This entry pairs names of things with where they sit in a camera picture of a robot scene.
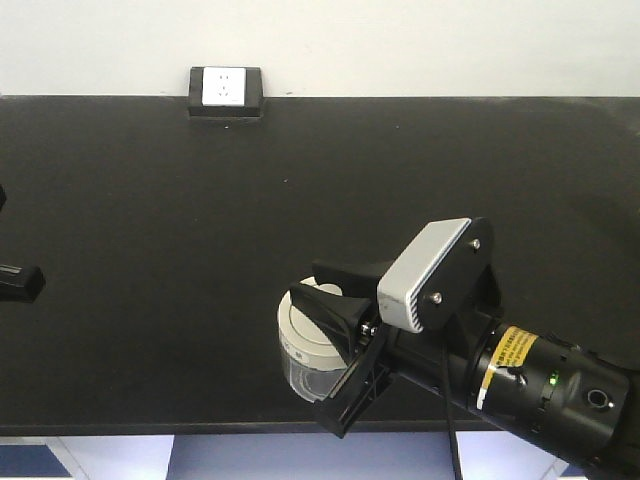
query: screw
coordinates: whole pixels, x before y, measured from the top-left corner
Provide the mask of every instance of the screw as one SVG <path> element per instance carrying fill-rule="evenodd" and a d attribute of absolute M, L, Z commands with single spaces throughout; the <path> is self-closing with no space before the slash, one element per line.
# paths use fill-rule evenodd
<path fill-rule="evenodd" d="M 431 295 L 429 295 L 429 299 L 432 303 L 440 305 L 442 303 L 442 294 L 440 292 L 432 293 Z"/>

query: black table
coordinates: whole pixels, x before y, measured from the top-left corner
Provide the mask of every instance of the black table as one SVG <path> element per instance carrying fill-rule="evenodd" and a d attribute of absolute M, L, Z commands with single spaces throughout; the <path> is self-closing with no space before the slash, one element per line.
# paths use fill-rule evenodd
<path fill-rule="evenodd" d="M 48 280 L 0 305 L 0 435 L 317 430 L 281 373 L 288 284 L 459 216 L 495 226 L 508 320 L 635 354 L 640 101 L 269 99 L 228 127 L 183 98 L 0 99 L 0 262 Z M 359 424 L 443 426 L 402 380 Z"/>

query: black object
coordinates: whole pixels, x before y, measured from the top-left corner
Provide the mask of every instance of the black object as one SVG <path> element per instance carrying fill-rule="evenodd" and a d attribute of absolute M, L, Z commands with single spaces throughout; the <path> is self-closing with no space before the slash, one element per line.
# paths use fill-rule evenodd
<path fill-rule="evenodd" d="M 257 67 L 246 67 L 244 105 L 222 106 L 202 104 L 202 78 L 205 67 L 192 67 L 189 78 L 189 115 L 218 120 L 258 119 L 262 115 L 262 73 Z"/>
<path fill-rule="evenodd" d="M 469 248 L 473 238 L 480 239 L 482 255 Z M 319 422 L 342 437 L 400 375 L 438 394 L 446 390 L 458 406 L 585 468 L 590 478 L 640 478 L 640 372 L 502 323 L 489 264 L 492 238 L 489 222 L 476 219 L 451 247 L 418 296 L 420 320 L 431 322 L 420 334 L 381 323 L 377 309 L 358 318 L 352 311 L 336 318 L 335 309 L 333 316 L 314 317 L 335 303 L 332 295 L 301 298 L 294 294 L 300 287 L 291 289 L 293 305 L 323 331 L 342 332 L 349 325 L 350 343 L 361 345 L 329 395 L 316 401 Z M 332 278 L 324 268 L 323 281 L 340 285 L 344 271 L 337 267 Z M 370 279 L 365 285 L 363 291 L 370 291 Z M 428 296 L 433 291 L 447 293 L 447 309 L 435 310 Z M 342 302 L 357 300 L 375 305 L 376 296 Z"/>
<path fill-rule="evenodd" d="M 0 185 L 0 210 L 7 200 Z M 0 301 L 34 302 L 45 285 L 39 267 L 0 265 Z"/>

